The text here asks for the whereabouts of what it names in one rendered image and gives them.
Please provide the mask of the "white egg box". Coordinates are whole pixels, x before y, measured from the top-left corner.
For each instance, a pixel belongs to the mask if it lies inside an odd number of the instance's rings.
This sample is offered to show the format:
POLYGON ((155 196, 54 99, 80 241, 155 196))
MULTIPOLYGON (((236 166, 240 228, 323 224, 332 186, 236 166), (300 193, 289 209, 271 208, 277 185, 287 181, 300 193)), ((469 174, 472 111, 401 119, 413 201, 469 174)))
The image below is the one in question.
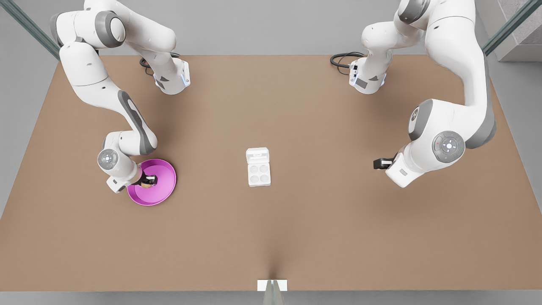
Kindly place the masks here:
POLYGON ((250 187, 270 186, 270 164, 248 164, 248 185, 250 187))

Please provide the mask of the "white egg box lid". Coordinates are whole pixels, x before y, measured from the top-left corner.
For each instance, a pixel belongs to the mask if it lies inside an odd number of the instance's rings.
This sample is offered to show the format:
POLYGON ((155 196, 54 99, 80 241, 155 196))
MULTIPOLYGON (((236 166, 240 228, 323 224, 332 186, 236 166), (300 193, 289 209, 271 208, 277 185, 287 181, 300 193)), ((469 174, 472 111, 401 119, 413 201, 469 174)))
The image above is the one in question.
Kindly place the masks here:
POLYGON ((268 164, 270 162, 269 150, 267 147, 252 147, 246 150, 246 161, 252 164, 268 164))

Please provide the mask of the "silver frame post with foot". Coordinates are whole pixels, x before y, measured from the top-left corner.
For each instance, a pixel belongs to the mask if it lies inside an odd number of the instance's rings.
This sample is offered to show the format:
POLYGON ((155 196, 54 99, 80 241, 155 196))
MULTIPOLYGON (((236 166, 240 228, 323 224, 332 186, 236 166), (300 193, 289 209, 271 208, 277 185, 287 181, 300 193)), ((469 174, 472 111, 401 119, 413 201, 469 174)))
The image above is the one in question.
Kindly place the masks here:
POLYGON ((287 280, 257 280, 257 291, 264 291, 263 305, 285 305, 282 293, 287 280))

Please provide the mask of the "magenta round plate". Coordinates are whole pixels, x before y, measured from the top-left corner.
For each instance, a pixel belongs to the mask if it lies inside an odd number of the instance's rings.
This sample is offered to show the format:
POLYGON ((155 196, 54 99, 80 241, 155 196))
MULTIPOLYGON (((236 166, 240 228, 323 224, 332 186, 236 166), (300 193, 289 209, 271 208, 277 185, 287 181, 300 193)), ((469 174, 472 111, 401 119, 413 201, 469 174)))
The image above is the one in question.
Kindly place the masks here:
POLYGON ((157 176, 157 183, 148 189, 130 185, 127 187, 129 197, 142 206, 153 206, 166 200, 174 191, 177 181, 173 166, 162 159, 149 159, 141 163, 141 168, 145 174, 157 176))

